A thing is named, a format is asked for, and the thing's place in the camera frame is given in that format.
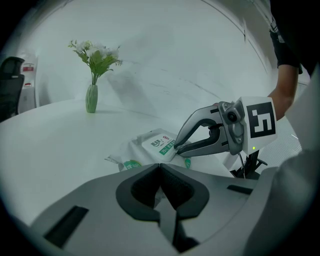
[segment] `black slot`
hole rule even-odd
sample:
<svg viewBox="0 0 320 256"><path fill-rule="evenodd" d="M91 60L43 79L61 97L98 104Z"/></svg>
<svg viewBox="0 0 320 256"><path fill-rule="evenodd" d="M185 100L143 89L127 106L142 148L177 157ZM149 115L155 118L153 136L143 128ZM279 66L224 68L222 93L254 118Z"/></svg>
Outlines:
<svg viewBox="0 0 320 256"><path fill-rule="evenodd" d="M243 186L237 186L237 185L230 185L227 187L228 190L236 191L242 194L250 195L252 190L251 188L243 187Z"/></svg>
<svg viewBox="0 0 320 256"><path fill-rule="evenodd" d="M84 207L74 206L53 226L44 238L55 246L62 248L88 211Z"/></svg>

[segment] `white wall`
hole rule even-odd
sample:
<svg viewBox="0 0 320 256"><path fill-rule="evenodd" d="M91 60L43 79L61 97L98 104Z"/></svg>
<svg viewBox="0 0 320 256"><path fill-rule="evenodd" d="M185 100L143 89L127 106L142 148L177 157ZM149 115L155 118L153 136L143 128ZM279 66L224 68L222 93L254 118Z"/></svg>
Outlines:
<svg viewBox="0 0 320 256"><path fill-rule="evenodd" d="M74 0L22 35L20 50L38 55L40 106L85 97L91 73L67 47L71 39L121 45L123 65L98 80L99 102L178 125L198 108L275 86L264 53L201 0Z"/></svg>

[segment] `robotic arm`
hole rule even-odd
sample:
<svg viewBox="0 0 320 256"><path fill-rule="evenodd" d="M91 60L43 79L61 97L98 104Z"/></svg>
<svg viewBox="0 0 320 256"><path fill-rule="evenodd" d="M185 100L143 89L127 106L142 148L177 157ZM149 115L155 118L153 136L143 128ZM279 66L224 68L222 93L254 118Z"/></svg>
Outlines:
<svg viewBox="0 0 320 256"><path fill-rule="evenodd" d="M183 145L199 126L209 128L209 138ZM177 154L195 157L242 150L250 155L277 138L276 113L270 97L241 97L235 103L196 110L182 126L174 144Z"/></svg>

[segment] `black office chair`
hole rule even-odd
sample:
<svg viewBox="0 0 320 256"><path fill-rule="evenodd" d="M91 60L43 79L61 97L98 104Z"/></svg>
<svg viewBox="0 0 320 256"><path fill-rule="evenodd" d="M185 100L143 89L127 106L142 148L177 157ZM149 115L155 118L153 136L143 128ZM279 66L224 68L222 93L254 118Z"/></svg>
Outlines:
<svg viewBox="0 0 320 256"><path fill-rule="evenodd" d="M0 122L18 114L18 104L25 76L20 68L25 60L9 57L0 66Z"/></svg>

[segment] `white table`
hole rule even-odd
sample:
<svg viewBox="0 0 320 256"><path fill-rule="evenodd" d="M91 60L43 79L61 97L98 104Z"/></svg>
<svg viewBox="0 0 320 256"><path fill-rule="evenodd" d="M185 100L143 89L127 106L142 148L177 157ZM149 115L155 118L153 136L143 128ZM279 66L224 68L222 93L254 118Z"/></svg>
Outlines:
<svg viewBox="0 0 320 256"><path fill-rule="evenodd" d="M107 105L89 114L81 100L53 103L8 119L0 123L0 180L8 210L29 225L81 184L118 172L105 158L121 142L156 128L178 134L181 126ZM232 177L214 155L193 157L191 168L196 162L212 166L197 171Z"/></svg>

